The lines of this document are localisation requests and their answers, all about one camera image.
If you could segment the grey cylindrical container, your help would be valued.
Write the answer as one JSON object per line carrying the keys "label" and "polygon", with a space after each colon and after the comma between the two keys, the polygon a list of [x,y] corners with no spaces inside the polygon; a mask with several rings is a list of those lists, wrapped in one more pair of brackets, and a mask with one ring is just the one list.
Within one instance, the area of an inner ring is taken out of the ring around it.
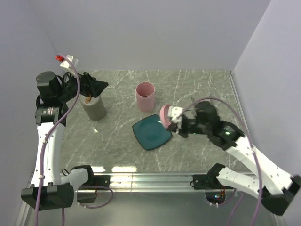
{"label": "grey cylindrical container", "polygon": [[103,119],[106,115],[106,109],[103,105],[103,101],[98,106],[94,108],[84,108],[85,112],[87,113],[89,119],[93,121],[99,121]]}

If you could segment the pink cylindrical container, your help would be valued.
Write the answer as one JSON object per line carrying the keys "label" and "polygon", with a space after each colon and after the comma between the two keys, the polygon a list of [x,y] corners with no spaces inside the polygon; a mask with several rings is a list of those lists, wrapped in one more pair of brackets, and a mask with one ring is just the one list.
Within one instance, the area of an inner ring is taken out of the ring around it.
{"label": "pink cylindrical container", "polygon": [[150,82],[142,82],[135,89],[138,109],[150,113],[155,107],[155,87]]}

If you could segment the grey round lid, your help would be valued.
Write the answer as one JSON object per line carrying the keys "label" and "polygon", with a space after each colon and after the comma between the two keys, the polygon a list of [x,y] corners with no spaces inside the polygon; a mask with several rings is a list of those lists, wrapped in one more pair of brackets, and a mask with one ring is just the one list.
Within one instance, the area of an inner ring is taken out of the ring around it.
{"label": "grey round lid", "polygon": [[91,97],[90,100],[87,102],[87,97],[80,95],[79,100],[84,108],[94,108],[100,104],[101,96]]}

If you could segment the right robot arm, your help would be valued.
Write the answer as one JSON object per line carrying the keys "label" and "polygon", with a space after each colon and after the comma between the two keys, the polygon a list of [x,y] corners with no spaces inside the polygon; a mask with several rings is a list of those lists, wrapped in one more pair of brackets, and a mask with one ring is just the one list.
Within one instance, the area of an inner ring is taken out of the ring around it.
{"label": "right robot arm", "polygon": [[206,135],[212,144],[235,157],[254,174],[251,177],[217,163],[207,173],[208,184],[212,188],[222,185],[239,189],[257,198],[273,214],[282,216],[301,188],[301,177],[282,170],[252,146],[242,130],[220,119],[210,102],[197,103],[194,108],[195,116],[190,119],[184,115],[183,108],[169,107],[168,129],[183,138],[189,134]]}

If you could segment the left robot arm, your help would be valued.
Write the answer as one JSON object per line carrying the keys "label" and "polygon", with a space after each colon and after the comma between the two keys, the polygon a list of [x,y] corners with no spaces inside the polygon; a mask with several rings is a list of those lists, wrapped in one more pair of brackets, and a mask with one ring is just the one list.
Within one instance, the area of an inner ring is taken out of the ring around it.
{"label": "left robot arm", "polygon": [[39,136],[37,161],[30,187],[22,189],[21,198],[37,211],[68,208],[75,191],[92,188],[95,177],[90,165],[73,167],[69,175],[61,176],[60,151],[67,113],[71,110],[67,102],[79,95],[99,97],[108,83],[87,72],[76,78],[71,73],[59,76],[52,71],[40,73],[36,82],[40,93],[35,112]]}

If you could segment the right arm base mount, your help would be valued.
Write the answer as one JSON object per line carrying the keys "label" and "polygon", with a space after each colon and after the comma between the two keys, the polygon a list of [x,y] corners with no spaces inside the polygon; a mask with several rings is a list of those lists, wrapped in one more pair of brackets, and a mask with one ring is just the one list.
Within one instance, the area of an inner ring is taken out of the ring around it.
{"label": "right arm base mount", "polygon": [[213,178],[207,174],[194,174],[192,175],[192,181],[190,186],[194,190],[204,190],[205,199],[210,206],[225,205],[232,198],[237,196],[236,189],[223,186],[216,178]]}

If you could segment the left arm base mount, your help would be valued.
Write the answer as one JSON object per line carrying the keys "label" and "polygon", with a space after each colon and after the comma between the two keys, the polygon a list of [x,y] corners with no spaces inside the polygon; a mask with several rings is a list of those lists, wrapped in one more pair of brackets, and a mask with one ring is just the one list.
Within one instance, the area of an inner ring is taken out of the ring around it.
{"label": "left arm base mount", "polygon": [[99,188],[110,186],[111,177],[108,175],[96,175],[93,177],[93,181],[81,185],[77,190],[77,202],[79,203],[94,203],[98,197],[99,191],[108,191],[107,189]]}

